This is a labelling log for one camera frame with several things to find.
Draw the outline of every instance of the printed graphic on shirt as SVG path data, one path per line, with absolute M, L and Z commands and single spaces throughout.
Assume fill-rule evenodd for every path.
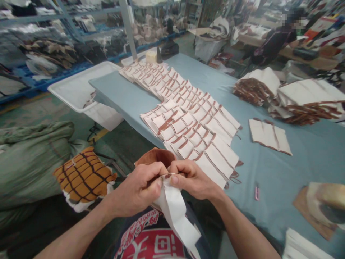
M 152 226 L 157 224 L 159 218 L 159 211 L 153 209 L 148 213 L 142 215 L 135 221 L 123 234 L 121 238 L 121 245 L 117 253 L 115 254 L 114 258 L 120 256 L 123 251 L 129 247 L 130 244 L 138 237 L 138 235 L 143 231 L 143 229 L 147 226 Z
M 182 242 L 171 229 L 143 230 L 123 251 L 122 259 L 185 258 Z

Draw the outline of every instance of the yellow floor line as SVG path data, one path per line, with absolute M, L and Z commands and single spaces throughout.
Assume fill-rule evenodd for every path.
M 45 96 L 50 95 L 50 94 L 51 94 L 51 93 L 49 93 L 49 92 L 41 93 L 41 94 L 39 94 L 39 95 L 37 95 L 37 96 L 35 96 L 35 97 L 33 97 L 33 98 L 29 98 L 29 99 L 26 99 L 26 100 L 22 100 L 22 101 L 21 101 L 20 103 L 18 103 L 18 104 L 8 105 L 8 107 L 6 107 L 5 109 L 0 110 L 0 115 L 4 114 L 4 113 L 6 113 L 6 112 L 9 112 L 9 111 L 11 111 L 11 110 L 14 110 L 14 109 L 16 109 L 16 108 L 19 108 L 19 107 L 21 107 L 21 106 L 23 106 L 23 105 L 32 103 L 32 102 L 34 102 L 34 101 L 36 101 L 36 100 L 38 100 L 38 99 L 40 99 L 40 98 L 42 98 L 42 97 L 45 97 Z
M 106 133 L 108 133 L 109 131 L 107 129 L 102 129 L 100 132 L 97 133 L 96 136 L 93 136 L 92 138 L 95 140 L 95 142 L 97 142 L 98 140 L 100 140 L 102 137 L 104 137 L 104 135 L 106 135 Z

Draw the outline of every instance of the pink utility knife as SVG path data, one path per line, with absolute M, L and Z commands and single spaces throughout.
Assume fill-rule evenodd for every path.
M 254 196 L 254 198 L 257 201 L 260 199 L 260 189 L 259 189 L 258 182 L 255 182 L 255 196 Z

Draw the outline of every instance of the worker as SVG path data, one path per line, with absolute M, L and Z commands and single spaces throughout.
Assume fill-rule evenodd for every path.
M 265 42 L 259 48 L 250 48 L 239 61 L 243 63 L 247 58 L 251 58 L 254 65 L 266 66 L 270 64 L 277 56 L 281 49 L 288 44 L 291 48 L 299 45 L 297 41 L 297 27 L 301 19 L 305 18 L 303 8 L 292 9 L 286 14 L 286 20 L 282 27 L 273 29 L 265 33 L 262 38 Z
M 35 258 L 82 258 L 94 237 L 117 217 L 127 217 L 127 222 L 112 249 L 108 249 L 110 253 L 106 254 L 106 258 L 192 258 L 164 216 L 149 207 L 161 193 L 162 178 L 157 176 L 168 174 L 168 171 L 175 173 L 170 177 L 172 186 L 186 190 L 196 199 L 208 199 L 214 205 L 223 219 L 239 259 L 280 258 L 272 245 L 236 208 L 225 192 L 191 160 L 173 161 L 168 169 L 162 162 L 139 165 L 86 217 Z M 202 235 L 195 245 L 200 258 L 211 258 L 210 247 L 199 222 L 188 204 L 186 206 L 187 218 L 198 227 Z

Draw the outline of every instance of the blue table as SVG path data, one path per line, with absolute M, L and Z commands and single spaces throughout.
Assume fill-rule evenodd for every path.
M 240 185 L 231 185 L 226 193 L 252 221 L 266 228 L 280 242 L 285 242 L 288 227 L 335 258 L 345 258 L 345 232 L 337 229 L 331 241 L 325 240 L 293 206 L 298 192 L 309 182 L 345 184 L 345 128 L 322 120 L 312 126 L 293 126 L 274 120 L 286 130 L 293 156 L 252 142 L 248 119 L 273 120 L 263 108 L 239 100 L 231 92 L 236 79 L 188 56 L 178 54 L 168 61 L 193 86 L 222 104 L 243 126 L 231 148 L 244 165 L 236 170 Z M 97 89 L 96 100 L 113 107 L 142 136 L 157 147 L 155 138 L 139 114 L 155 108 L 160 101 L 118 72 L 90 81 Z M 260 186 L 260 201 L 254 200 L 255 182 Z

